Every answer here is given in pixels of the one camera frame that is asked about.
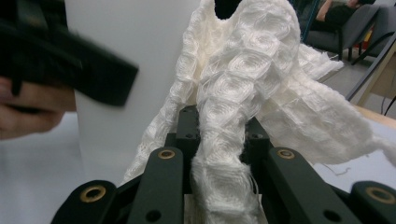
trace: human hand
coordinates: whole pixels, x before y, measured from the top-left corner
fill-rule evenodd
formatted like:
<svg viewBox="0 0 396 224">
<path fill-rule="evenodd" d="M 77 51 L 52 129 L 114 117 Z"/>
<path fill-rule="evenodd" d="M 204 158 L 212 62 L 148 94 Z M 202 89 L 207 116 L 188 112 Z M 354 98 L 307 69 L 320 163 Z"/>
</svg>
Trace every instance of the human hand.
<svg viewBox="0 0 396 224">
<path fill-rule="evenodd" d="M 64 112 L 76 111 L 70 88 L 23 82 L 20 94 L 13 96 L 11 85 L 9 79 L 0 77 L 0 140 L 50 131 Z"/>
</svg>

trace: finger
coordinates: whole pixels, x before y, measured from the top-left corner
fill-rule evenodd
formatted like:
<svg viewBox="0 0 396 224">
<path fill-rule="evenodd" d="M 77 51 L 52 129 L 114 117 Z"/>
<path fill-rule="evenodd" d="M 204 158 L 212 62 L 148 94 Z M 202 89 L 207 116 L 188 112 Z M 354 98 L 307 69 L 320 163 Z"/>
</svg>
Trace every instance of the finger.
<svg viewBox="0 0 396 224">
<path fill-rule="evenodd" d="M 10 81 L 0 78 L 0 85 L 10 87 Z M 76 111 L 74 90 L 67 87 L 51 87 L 23 82 L 18 96 L 10 99 L 0 98 L 1 102 L 9 105 L 33 107 L 52 111 Z"/>
<path fill-rule="evenodd" d="M 6 105 L 0 105 L 0 139 L 21 136 L 28 133 L 43 133 L 56 127 L 64 112 L 38 111 L 35 114 L 22 113 Z"/>
</svg>

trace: white cloth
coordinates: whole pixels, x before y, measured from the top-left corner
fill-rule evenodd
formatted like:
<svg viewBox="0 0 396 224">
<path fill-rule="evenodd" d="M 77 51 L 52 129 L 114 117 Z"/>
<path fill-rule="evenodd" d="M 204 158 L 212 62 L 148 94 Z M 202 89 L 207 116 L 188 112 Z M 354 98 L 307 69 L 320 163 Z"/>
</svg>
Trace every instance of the white cloth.
<svg viewBox="0 0 396 224">
<path fill-rule="evenodd" d="M 176 80 L 124 181 L 143 173 L 149 153 L 175 131 L 179 110 L 197 104 L 196 206 L 186 222 L 265 222 L 249 167 L 238 159 L 249 119 L 259 120 L 274 145 L 296 149 L 313 163 L 348 161 L 381 144 L 341 95 L 314 80 L 341 66 L 300 44 L 286 0 L 243 0 L 225 21 L 216 17 L 214 0 L 202 0 L 183 35 Z"/>
</svg>

